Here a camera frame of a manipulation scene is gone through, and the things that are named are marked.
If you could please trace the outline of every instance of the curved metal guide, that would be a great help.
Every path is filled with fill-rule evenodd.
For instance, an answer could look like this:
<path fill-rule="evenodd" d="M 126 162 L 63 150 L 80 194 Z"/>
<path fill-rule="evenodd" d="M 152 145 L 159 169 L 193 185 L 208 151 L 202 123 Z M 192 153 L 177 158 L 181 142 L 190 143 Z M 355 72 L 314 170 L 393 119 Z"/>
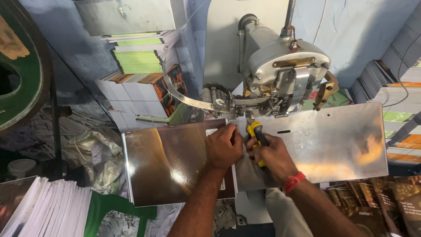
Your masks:
<path fill-rule="evenodd" d="M 165 68 L 165 63 L 163 63 L 162 65 L 162 70 L 163 72 L 167 71 L 167 69 Z M 187 96 L 184 96 L 182 93 L 178 92 L 176 88 L 174 88 L 173 83 L 170 77 L 167 75 L 167 73 L 164 73 L 164 80 L 165 80 L 165 83 L 167 84 L 167 89 L 171 93 L 171 95 L 173 95 L 175 98 L 177 98 L 178 100 L 180 100 L 181 102 L 187 105 L 205 109 L 205 110 L 229 112 L 229 106 L 227 105 L 212 104 L 208 102 L 194 100 L 194 99 L 188 98 Z"/>

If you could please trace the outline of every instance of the notebook stack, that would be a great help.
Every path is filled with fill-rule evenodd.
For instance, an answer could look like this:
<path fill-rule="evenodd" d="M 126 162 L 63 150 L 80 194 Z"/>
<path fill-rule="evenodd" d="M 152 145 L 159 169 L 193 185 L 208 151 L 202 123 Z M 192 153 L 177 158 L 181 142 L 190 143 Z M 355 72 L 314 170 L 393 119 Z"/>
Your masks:
<path fill-rule="evenodd" d="M 123 74 L 162 73 L 163 63 L 170 68 L 177 63 L 174 48 L 180 30 L 110 35 L 103 37 L 115 45 L 111 51 Z"/>
<path fill-rule="evenodd" d="M 84 236 L 92 191 L 29 177 L 0 183 L 0 236 Z"/>
<path fill-rule="evenodd" d="M 381 60 L 373 60 L 364 68 L 361 76 L 351 87 L 356 103 L 373 100 L 382 87 L 398 83 L 389 68 Z"/>
<path fill-rule="evenodd" d="M 168 76 L 180 93 L 187 94 L 180 65 L 172 66 Z M 187 105 L 168 93 L 162 73 L 115 71 L 96 84 L 110 101 L 108 110 L 120 132 L 184 122 Z"/>
<path fill-rule="evenodd" d="M 421 67 L 418 65 L 419 61 L 401 75 L 409 92 L 402 102 L 399 101 L 406 97 L 406 91 L 381 60 L 371 61 L 352 86 L 358 103 L 379 101 L 383 105 L 389 163 L 421 163 L 421 115 L 418 115 L 421 111 Z"/>

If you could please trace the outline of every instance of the glossy cover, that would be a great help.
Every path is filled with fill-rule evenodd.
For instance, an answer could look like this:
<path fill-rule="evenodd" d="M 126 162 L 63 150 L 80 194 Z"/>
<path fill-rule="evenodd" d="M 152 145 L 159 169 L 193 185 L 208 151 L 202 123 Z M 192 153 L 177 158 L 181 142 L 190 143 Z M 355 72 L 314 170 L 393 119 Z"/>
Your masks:
<path fill-rule="evenodd" d="M 134 205 L 186 202 L 206 164 L 206 135 L 225 124 L 225 119 L 216 119 L 125 132 L 123 146 Z M 219 199 L 235 197 L 234 172 L 226 173 Z"/>

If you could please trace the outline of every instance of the brass nameplate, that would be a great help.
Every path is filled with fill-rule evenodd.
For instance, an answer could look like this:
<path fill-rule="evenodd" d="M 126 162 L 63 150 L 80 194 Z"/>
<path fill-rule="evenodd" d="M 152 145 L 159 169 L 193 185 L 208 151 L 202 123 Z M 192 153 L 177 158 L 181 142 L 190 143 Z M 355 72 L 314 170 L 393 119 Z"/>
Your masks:
<path fill-rule="evenodd" d="M 272 64 L 272 67 L 274 68 L 281 68 L 281 67 L 300 67 L 304 65 L 310 65 L 314 63 L 316 60 L 315 57 L 308 57 L 308 58 L 302 58 L 302 59 L 289 59 L 289 60 L 282 60 L 282 61 L 276 61 Z"/>

